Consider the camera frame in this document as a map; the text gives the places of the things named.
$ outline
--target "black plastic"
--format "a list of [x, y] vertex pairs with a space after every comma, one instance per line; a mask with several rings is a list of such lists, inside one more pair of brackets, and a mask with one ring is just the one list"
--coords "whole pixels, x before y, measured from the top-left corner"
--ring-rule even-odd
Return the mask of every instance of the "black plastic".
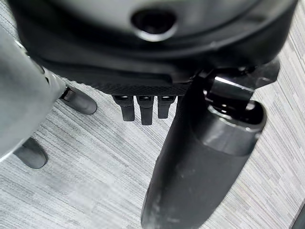
[[115, 95], [114, 101], [121, 107], [123, 120], [126, 122], [132, 122], [135, 119], [133, 96]]
[[140, 106], [142, 125], [153, 124], [154, 96], [137, 96], [137, 101]]
[[167, 32], [176, 20], [176, 16], [172, 12], [164, 9], [141, 10], [134, 13], [131, 18], [135, 28], [150, 34]]
[[97, 104], [90, 96], [71, 86], [67, 87], [60, 100], [84, 115], [92, 115], [97, 110]]
[[168, 118], [171, 104], [175, 102], [176, 96], [158, 96], [158, 118]]
[[14, 152], [14, 155], [25, 165], [34, 169], [42, 168], [48, 162], [48, 155], [33, 138], [29, 138]]
[[144, 229], [199, 228], [230, 190], [266, 123], [259, 103], [246, 114], [251, 123], [244, 123], [208, 106], [194, 84], [179, 98], [156, 161], [142, 210]]
[[[222, 26], [158, 43], [97, 27], [50, 1], [8, 2], [29, 55], [53, 72], [102, 91], [110, 84], [111, 94], [126, 94], [121, 91], [126, 86], [133, 95], [157, 95], [156, 87], [182, 95], [187, 88], [179, 94], [175, 88], [191, 82], [200, 69], [271, 61], [286, 40], [297, 0], [278, 11], [286, 0], [261, 0]], [[146, 87], [145, 93], [134, 86]]]

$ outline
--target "striped carpet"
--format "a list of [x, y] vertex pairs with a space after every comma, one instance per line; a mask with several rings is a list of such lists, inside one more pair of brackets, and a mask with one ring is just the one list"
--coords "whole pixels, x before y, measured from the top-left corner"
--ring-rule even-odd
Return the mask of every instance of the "striped carpet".
[[[14, 37], [4, 0], [0, 24]], [[298, 6], [280, 54], [278, 81], [257, 90], [269, 122], [237, 182], [202, 228], [285, 229], [305, 199], [305, 0]], [[71, 84], [99, 106], [91, 116], [57, 102], [33, 137], [49, 162], [39, 170], [15, 156], [0, 164], [0, 228], [140, 229], [140, 214], [154, 162], [174, 117], [152, 126], [121, 121], [109, 95]]]

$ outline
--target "gray carpet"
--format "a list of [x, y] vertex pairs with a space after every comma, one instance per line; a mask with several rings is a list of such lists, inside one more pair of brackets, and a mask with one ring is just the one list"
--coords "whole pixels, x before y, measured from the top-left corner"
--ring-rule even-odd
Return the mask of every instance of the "gray carpet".
[[[0, 0], [0, 24], [16, 36]], [[237, 182], [203, 228], [289, 228], [305, 199], [305, 0], [280, 54], [276, 83], [257, 90], [269, 122]], [[49, 162], [39, 170], [15, 156], [0, 164], [0, 228], [139, 229], [154, 162], [174, 117], [152, 126], [121, 121], [109, 95], [71, 83], [99, 109], [84, 116], [61, 102], [33, 137]]]

